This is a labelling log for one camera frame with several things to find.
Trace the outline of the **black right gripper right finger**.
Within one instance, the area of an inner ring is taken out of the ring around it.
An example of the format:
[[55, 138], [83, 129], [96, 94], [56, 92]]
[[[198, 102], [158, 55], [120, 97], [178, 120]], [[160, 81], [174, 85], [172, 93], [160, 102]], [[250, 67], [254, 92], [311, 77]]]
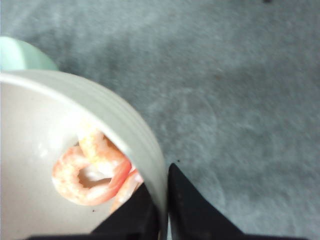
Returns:
[[245, 235], [201, 195], [174, 163], [168, 169], [168, 213], [173, 237]]

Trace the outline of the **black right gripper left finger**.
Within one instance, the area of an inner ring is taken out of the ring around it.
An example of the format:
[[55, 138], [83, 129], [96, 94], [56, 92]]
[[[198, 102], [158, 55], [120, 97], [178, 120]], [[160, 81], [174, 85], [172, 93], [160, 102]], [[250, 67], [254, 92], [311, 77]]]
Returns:
[[97, 237], [157, 237], [158, 210], [145, 184], [101, 222], [92, 232]]

